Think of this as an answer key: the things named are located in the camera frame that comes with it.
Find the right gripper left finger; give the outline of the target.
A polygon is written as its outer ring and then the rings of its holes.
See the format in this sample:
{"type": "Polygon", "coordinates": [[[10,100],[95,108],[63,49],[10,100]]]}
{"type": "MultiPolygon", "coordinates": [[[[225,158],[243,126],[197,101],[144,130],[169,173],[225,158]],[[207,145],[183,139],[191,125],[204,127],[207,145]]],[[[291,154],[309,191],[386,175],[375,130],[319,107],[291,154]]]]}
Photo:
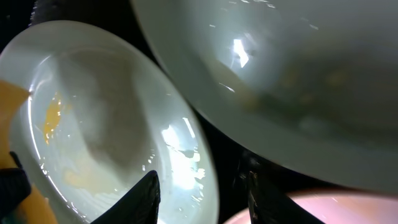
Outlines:
{"type": "Polygon", "coordinates": [[[159,204],[159,177],[152,170],[91,224],[157,224],[159,204]]]}

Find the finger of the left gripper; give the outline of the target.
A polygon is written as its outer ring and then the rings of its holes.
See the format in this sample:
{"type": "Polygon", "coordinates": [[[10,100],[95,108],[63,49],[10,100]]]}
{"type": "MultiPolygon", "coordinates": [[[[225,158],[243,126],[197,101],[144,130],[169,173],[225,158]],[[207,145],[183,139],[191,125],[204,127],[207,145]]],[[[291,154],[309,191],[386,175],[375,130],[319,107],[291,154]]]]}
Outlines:
{"type": "Polygon", "coordinates": [[[29,179],[15,152],[10,152],[17,167],[1,169],[1,219],[12,213],[32,191],[29,179]]]}

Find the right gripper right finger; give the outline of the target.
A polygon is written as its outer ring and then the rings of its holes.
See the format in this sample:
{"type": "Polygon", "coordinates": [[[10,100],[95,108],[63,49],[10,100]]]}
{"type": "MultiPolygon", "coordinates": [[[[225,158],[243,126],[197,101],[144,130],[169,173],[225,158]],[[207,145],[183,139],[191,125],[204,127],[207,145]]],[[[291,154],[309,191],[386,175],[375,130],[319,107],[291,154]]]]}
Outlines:
{"type": "Polygon", "coordinates": [[[286,168],[261,159],[251,152],[241,156],[240,174],[243,176],[252,223],[265,224],[322,224],[323,222],[288,195],[292,175],[286,168]]]}

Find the green yellow sponge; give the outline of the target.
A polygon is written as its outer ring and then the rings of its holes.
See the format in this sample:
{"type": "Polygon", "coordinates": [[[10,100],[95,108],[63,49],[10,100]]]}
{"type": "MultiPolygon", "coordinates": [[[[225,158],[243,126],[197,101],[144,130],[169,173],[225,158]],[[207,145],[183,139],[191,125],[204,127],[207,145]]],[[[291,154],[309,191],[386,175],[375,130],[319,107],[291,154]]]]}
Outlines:
{"type": "Polygon", "coordinates": [[[1,223],[57,223],[48,198],[31,184],[18,155],[10,150],[11,121],[29,92],[1,81],[1,223]]]}

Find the mint green plate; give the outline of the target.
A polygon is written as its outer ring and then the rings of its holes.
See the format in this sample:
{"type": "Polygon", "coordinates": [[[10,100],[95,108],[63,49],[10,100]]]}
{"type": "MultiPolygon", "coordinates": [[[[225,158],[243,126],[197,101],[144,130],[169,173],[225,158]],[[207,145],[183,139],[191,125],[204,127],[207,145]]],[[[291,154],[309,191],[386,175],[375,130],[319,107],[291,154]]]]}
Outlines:
{"type": "Polygon", "coordinates": [[[29,92],[10,147],[59,223],[91,223],[148,172],[159,223],[216,223],[215,166],[193,111],[164,73],[118,36],[52,21],[15,36],[1,79],[29,92]]]}
{"type": "Polygon", "coordinates": [[[278,165],[397,193],[397,0],[137,0],[153,54],[214,127],[278,165]]]}

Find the round black tray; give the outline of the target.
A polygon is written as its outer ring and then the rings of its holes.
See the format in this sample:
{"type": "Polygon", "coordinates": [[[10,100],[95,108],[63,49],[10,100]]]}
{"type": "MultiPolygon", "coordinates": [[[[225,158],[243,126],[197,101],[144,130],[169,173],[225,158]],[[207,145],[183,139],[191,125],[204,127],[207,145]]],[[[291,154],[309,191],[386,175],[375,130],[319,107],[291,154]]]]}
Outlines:
{"type": "MultiPolygon", "coordinates": [[[[155,59],[145,40],[129,0],[1,0],[1,48],[29,26],[46,21],[71,20],[92,24],[126,40],[151,60],[155,59]]],[[[299,174],[267,161],[231,140],[202,115],[198,116],[215,160],[220,190],[219,223],[242,217],[249,223],[246,175],[249,168],[263,171],[281,192],[307,193],[339,187],[299,174]]]]}

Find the pink plate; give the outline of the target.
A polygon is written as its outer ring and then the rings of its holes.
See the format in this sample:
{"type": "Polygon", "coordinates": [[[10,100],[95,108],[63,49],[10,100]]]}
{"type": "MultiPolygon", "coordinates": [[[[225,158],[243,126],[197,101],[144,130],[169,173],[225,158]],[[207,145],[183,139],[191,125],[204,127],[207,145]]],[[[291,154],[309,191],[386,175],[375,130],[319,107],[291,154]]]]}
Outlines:
{"type": "MultiPolygon", "coordinates": [[[[397,224],[396,197],[342,191],[288,196],[323,223],[397,224]]],[[[226,223],[252,223],[249,209],[238,212],[226,223]]]]}

